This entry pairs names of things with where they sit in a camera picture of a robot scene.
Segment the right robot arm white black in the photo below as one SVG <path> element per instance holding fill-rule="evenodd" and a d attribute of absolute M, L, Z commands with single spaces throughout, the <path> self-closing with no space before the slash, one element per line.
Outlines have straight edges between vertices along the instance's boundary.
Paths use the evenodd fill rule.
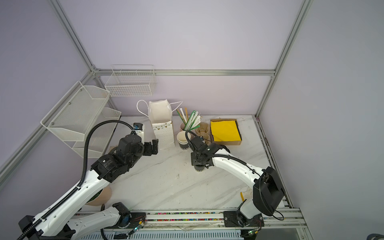
<path fill-rule="evenodd" d="M 191 162 L 198 172 L 217 167 L 227 171 L 252 189 L 252 197 L 244 200 L 237 209 L 237 218 L 241 225 L 253 217 L 264 214 L 279 221 L 284 216 L 275 217 L 277 208 L 286 195 L 282 180 L 275 169 L 253 166 L 233 156 L 225 146 L 211 143 L 207 145 L 201 138 L 187 140 L 192 149 Z"/>

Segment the stack of paper cups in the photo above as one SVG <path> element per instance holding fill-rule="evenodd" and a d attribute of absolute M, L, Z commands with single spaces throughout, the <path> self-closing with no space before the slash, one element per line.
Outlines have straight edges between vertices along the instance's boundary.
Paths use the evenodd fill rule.
<path fill-rule="evenodd" d="M 188 142 L 188 140 L 186 138 L 186 131 L 180 131 L 177 134 L 177 141 L 179 143 L 179 147 L 182 150 L 187 150 L 189 148 L 189 142 Z"/>

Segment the stack of black lids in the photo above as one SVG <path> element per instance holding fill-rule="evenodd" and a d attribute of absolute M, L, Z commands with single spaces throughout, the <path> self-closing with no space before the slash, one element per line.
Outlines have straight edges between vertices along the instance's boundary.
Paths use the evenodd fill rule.
<path fill-rule="evenodd" d="M 225 149 L 228 153 L 231 153 L 231 151 L 225 146 L 225 145 L 220 145 L 223 149 Z"/>

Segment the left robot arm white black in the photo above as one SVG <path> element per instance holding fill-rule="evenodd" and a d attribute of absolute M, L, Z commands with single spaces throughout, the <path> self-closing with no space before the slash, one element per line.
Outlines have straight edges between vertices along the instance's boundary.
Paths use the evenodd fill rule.
<path fill-rule="evenodd" d="M 141 157 L 157 153 L 157 139 L 143 143 L 138 135 L 122 138 L 116 150 L 100 157 L 90 169 L 83 170 L 80 181 L 72 190 L 45 211 L 21 219 L 19 239 L 78 240 L 107 227 L 126 228 L 131 223 L 131 212 L 121 202 L 80 219 L 73 219 L 73 216 L 96 193 L 127 173 Z"/>

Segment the single black paper cup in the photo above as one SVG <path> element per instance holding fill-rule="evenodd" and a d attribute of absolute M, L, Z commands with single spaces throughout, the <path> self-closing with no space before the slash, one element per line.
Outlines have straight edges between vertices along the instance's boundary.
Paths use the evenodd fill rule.
<path fill-rule="evenodd" d="M 203 170 L 206 169 L 206 167 L 204 165 L 194 165 L 194 169 L 197 171 L 197 172 L 202 172 Z"/>

